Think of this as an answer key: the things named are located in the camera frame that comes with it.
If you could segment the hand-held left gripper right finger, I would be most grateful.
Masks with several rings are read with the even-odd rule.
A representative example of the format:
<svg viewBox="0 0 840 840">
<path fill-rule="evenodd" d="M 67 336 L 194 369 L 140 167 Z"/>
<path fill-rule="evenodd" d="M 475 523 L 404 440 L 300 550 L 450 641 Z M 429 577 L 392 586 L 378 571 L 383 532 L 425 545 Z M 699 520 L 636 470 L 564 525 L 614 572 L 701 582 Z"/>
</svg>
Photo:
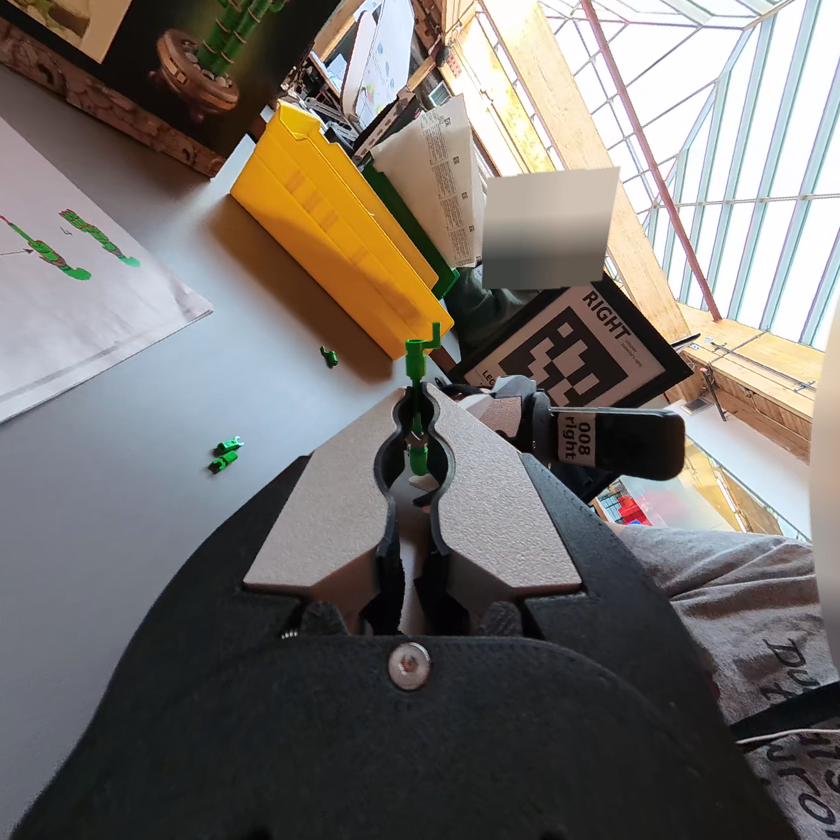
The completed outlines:
<svg viewBox="0 0 840 840">
<path fill-rule="evenodd" d="M 431 507 L 446 592 L 478 624 L 494 602 L 578 595 L 583 584 L 513 438 L 495 434 L 435 384 L 430 442 L 444 476 Z"/>
</svg>

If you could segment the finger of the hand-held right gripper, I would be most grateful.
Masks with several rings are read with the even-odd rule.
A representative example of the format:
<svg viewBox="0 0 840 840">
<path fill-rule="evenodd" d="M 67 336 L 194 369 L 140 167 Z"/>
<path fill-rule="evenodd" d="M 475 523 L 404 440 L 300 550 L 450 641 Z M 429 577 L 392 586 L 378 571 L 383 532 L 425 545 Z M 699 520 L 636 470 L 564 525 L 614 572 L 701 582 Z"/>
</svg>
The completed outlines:
<svg viewBox="0 0 840 840">
<path fill-rule="evenodd" d="M 459 405 L 491 432 L 505 438 L 517 438 L 523 429 L 526 397 L 516 391 L 496 393 L 479 388 L 476 393 L 461 395 Z"/>
</svg>

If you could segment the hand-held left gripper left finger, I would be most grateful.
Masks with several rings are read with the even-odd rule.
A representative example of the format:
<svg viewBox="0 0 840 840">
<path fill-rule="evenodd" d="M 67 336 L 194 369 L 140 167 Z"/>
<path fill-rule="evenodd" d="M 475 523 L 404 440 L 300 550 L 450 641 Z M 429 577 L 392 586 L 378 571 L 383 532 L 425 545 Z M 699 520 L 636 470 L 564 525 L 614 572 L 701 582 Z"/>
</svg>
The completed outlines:
<svg viewBox="0 0 840 840">
<path fill-rule="evenodd" d="M 396 634 L 404 568 L 391 488 L 404 471 L 396 388 L 316 448 L 244 578 L 254 592 L 329 602 L 353 631 Z"/>
</svg>

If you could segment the green lego bamboo stem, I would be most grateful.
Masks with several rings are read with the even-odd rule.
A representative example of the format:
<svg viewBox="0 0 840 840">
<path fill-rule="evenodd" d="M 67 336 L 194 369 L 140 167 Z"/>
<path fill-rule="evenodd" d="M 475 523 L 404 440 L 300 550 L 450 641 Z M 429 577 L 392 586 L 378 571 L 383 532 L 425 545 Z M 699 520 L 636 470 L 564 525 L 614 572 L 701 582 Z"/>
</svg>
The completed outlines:
<svg viewBox="0 0 840 840">
<path fill-rule="evenodd" d="M 411 380 L 412 414 L 410 432 L 406 437 L 409 464 L 415 476 L 426 476 L 427 469 L 427 433 L 422 417 L 422 383 L 427 372 L 427 352 L 440 348 L 440 323 L 433 323 L 432 339 L 405 341 L 406 375 Z"/>
</svg>

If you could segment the white lego instruction booklet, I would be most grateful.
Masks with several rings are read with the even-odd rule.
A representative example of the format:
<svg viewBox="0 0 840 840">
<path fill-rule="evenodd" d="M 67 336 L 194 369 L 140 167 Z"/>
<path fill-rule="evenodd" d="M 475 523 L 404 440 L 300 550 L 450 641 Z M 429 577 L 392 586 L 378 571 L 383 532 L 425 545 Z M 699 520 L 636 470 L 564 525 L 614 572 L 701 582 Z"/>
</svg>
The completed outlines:
<svg viewBox="0 0 840 840">
<path fill-rule="evenodd" d="M 213 306 L 1 121 L 1 420 Z"/>
</svg>

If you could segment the dark lego set box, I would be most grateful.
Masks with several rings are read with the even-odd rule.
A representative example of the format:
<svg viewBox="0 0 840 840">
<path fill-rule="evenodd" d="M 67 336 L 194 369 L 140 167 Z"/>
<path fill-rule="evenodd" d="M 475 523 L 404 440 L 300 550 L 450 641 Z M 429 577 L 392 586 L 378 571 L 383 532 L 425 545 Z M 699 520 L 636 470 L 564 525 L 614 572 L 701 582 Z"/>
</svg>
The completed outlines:
<svg viewBox="0 0 840 840">
<path fill-rule="evenodd" d="M 2 1 L 2 64 L 214 177 L 338 5 Z"/>
</svg>

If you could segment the person's grey printed shirt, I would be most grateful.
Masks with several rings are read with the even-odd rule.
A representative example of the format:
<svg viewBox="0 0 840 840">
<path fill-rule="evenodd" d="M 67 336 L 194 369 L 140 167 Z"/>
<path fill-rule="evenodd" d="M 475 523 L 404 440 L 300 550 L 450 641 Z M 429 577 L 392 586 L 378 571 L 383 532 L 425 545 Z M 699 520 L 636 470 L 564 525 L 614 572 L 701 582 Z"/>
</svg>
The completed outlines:
<svg viewBox="0 0 840 840">
<path fill-rule="evenodd" d="M 838 681 L 812 546 L 781 535 L 612 529 L 700 648 L 728 724 Z M 753 745 L 752 772 L 799 838 L 838 838 L 838 736 Z"/>
</svg>

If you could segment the green plastic bin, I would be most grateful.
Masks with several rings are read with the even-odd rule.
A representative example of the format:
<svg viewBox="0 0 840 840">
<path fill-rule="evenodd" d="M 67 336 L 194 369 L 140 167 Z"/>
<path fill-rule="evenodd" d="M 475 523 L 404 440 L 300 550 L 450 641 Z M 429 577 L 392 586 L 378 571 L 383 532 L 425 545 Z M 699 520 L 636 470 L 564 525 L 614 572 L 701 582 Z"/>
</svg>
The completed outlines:
<svg viewBox="0 0 840 840">
<path fill-rule="evenodd" d="M 365 163 L 362 175 L 370 184 L 375 194 L 382 200 L 388 211 L 394 216 L 396 222 L 402 227 L 402 230 L 411 240 L 419 254 L 424 257 L 431 269 L 435 272 L 437 280 L 431 287 L 431 290 L 436 299 L 439 301 L 444 300 L 457 282 L 459 270 L 448 265 L 445 258 L 434 245 L 432 239 L 426 234 L 387 176 L 375 168 L 375 163 L 371 155 Z"/>
</svg>

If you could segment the white printed plastic bag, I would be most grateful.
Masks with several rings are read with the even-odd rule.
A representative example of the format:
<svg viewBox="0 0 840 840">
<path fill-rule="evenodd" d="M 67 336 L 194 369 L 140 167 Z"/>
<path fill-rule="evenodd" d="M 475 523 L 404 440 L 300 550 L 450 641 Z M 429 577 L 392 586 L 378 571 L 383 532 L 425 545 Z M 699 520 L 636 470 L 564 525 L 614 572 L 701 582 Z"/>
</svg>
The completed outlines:
<svg viewBox="0 0 840 840">
<path fill-rule="evenodd" d="M 423 112 L 372 150 L 384 174 L 450 268 L 481 258 L 486 198 L 464 97 Z"/>
</svg>

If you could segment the yellow plastic bin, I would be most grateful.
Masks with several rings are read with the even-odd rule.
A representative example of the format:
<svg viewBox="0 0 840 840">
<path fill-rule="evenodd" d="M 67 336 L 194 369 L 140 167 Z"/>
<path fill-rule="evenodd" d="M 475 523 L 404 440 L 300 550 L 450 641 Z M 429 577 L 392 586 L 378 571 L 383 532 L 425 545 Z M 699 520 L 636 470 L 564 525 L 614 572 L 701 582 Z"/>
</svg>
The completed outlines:
<svg viewBox="0 0 840 840">
<path fill-rule="evenodd" d="M 436 273 L 315 115 L 282 102 L 230 195 L 392 360 L 453 328 Z"/>
</svg>

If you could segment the white board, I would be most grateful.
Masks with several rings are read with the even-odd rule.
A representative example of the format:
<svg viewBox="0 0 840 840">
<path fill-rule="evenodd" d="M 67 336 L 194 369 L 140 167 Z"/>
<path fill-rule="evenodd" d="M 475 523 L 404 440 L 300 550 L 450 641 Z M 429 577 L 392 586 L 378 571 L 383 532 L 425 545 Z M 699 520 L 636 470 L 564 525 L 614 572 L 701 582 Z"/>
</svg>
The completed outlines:
<svg viewBox="0 0 840 840">
<path fill-rule="evenodd" d="M 389 48 L 383 41 L 392 22 L 391 6 L 393 3 L 383 2 L 378 18 L 369 11 L 362 13 L 344 74 L 341 110 L 359 130 L 366 129 L 397 98 Z"/>
</svg>

